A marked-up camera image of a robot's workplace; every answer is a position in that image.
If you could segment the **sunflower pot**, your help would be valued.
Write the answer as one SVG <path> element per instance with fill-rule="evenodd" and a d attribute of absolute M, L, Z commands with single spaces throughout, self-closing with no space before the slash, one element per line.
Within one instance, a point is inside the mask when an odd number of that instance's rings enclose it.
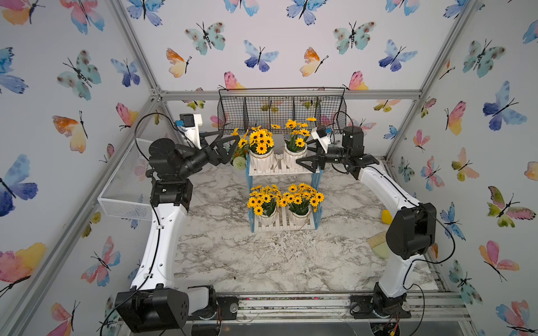
<path fill-rule="evenodd" d="M 292 184 L 287 192 L 277 198 L 286 216 L 287 223 L 294 229 L 304 229 L 315 224 L 315 217 L 322 211 L 325 194 L 305 183 Z"/>
<path fill-rule="evenodd" d="M 284 139 L 285 147 L 283 154 L 283 163 L 287 169 L 301 169 L 301 165 L 297 163 L 298 159 L 303 159 L 308 156 L 308 139 L 311 136 L 315 118 L 308 118 L 306 122 L 289 119 L 285 128 L 288 131 L 288 137 Z"/>
<path fill-rule="evenodd" d="M 283 194 L 276 184 L 253 187 L 249 194 L 247 207 L 253 211 L 254 230 L 276 228 L 283 205 Z"/>
<path fill-rule="evenodd" d="M 261 126 L 253 127 L 240 137 L 238 146 L 247 146 L 247 166 L 255 172 L 275 171 L 278 168 L 274 153 L 273 133 Z"/>

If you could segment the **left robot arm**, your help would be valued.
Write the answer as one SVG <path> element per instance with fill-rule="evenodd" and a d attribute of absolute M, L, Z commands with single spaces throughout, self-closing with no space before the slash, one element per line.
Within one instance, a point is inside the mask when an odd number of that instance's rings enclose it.
<path fill-rule="evenodd" d="M 198 147 L 176 144 L 168 138 L 155 140 L 149 147 L 146 175 L 151 179 L 151 229 L 130 290 L 118 293 L 113 307 L 132 333 L 182 329 L 193 315 L 213 319 L 220 313 L 213 286 L 177 290 L 172 270 L 192 199 L 190 176 L 207 164 L 228 163 L 240 142 L 238 136 L 212 132 L 214 140 L 207 143 L 207 136 L 206 132 L 200 135 Z"/>

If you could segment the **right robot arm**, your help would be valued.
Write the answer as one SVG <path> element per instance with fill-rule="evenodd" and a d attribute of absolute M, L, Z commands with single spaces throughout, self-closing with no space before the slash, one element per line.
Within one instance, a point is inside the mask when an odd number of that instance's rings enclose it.
<path fill-rule="evenodd" d="M 378 159 L 364 150 L 364 133 L 360 127 L 345 127 L 341 146 L 331 145 L 325 126 L 311 131 L 308 142 L 311 156 L 297 163 L 311 172 L 324 170 L 326 164 L 342 164 L 346 173 L 368 187 L 392 216 L 385 234 L 389 258 L 381 279 L 369 295 L 350 298 L 354 319 L 410 318 L 407 292 L 413 287 L 411 272 L 434 245 L 437 210 L 404 191 L 385 171 Z"/>

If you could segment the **red green flower pot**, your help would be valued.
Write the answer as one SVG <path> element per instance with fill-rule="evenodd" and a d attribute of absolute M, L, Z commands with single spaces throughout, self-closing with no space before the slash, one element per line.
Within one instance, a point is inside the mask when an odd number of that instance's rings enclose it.
<path fill-rule="evenodd" d="M 246 145 L 237 147 L 232 155 L 230 164 L 237 170 L 245 170 L 247 168 L 247 154 L 249 150 Z"/>

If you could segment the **blue white slatted shelf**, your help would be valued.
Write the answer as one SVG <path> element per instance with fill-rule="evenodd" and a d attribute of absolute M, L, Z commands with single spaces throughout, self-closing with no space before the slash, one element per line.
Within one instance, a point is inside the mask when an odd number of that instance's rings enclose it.
<path fill-rule="evenodd" d="M 259 170 L 255 170 L 254 166 L 252 165 L 252 160 L 250 159 L 250 156 L 247 155 L 245 176 L 247 179 L 248 188 L 254 187 L 255 177 L 296 176 L 300 174 L 309 174 L 311 177 L 310 185 L 315 189 L 319 188 L 319 184 L 322 180 L 323 171 L 320 171 L 318 169 L 315 173 L 312 173 L 309 170 L 304 169 L 304 168 L 289 169 L 286 165 L 282 167 L 282 158 L 283 158 L 282 154 L 275 154 L 275 159 L 277 161 L 277 169 L 259 171 Z M 307 215 L 308 222 L 302 225 L 294 225 L 294 224 L 290 224 L 289 222 L 289 217 L 291 216 L 290 211 L 287 209 L 281 210 L 280 208 L 278 208 L 276 210 L 274 223 L 262 224 L 262 222 L 260 222 L 260 219 L 254 214 L 254 211 L 252 209 L 248 210 L 250 230 L 253 233 L 280 232 L 280 231 L 291 231 L 291 230 L 317 230 L 319 228 L 319 224 L 322 219 L 322 214 L 323 214 L 323 208 L 321 205 L 319 205 L 316 212 L 311 211 Z"/>

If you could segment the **yellow toy shovel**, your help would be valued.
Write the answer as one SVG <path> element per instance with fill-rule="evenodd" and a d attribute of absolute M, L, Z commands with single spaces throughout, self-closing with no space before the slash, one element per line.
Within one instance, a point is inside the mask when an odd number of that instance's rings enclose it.
<path fill-rule="evenodd" d="M 382 222 L 386 225 L 391 225 L 393 221 L 392 214 L 386 209 L 382 211 L 381 219 L 382 219 Z"/>

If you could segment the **green hand brush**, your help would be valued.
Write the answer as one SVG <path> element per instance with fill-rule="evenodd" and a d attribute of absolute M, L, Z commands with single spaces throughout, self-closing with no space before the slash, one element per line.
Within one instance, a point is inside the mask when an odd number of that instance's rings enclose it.
<path fill-rule="evenodd" d="M 367 243 L 370 246 L 372 252 L 383 260 L 389 259 L 390 249 L 386 240 L 386 232 L 380 232 L 367 239 Z"/>

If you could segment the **white mesh wall basket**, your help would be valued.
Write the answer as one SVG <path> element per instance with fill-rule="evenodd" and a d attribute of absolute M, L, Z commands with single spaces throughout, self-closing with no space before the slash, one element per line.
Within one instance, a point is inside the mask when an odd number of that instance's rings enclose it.
<path fill-rule="evenodd" d="M 131 141 L 112 176 L 106 182 L 99 194 L 98 202 L 107 216 L 123 219 L 150 221 L 157 211 L 159 217 L 170 220 L 170 216 L 178 213 L 177 221 L 182 222 L 186 217 L 184 208 L 152 207 L 150 197 L 151 179 L 145 176 L 150 169 L 149 147 L 151 141 L 135 139 Z"/>

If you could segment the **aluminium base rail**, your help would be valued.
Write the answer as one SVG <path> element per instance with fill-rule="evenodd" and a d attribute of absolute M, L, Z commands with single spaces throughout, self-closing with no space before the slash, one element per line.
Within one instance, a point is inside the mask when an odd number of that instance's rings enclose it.
<path fill-rule="evenodd" d="M 410 292 L 400 306 L 374 311 L 371 293 L 215 293 L 141 291 L 117 297 L 118 311 L 135 333 L 178 328 L 186 322 L 412 322 L 470 321 L 462 299 L 450 292 Z"/>

